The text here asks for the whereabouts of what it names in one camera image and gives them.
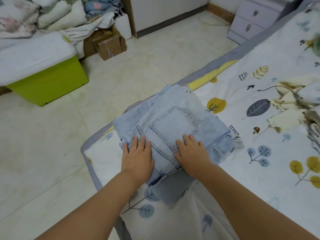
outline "drawer handle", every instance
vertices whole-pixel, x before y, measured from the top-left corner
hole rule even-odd
[[[251,28],[251,24],[248,24],[248,26],[245,28],[245,31],[248,32]]]

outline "mushroom print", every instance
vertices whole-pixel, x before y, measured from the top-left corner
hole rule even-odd
[[[257,133],[257,134],[258,134],[258,133],[259,133],[259,131],[260,131],[260,128],[259,128],[259,127],[254,127],[253,129],[254,129],[253,134],[255,134],[255,133]]]

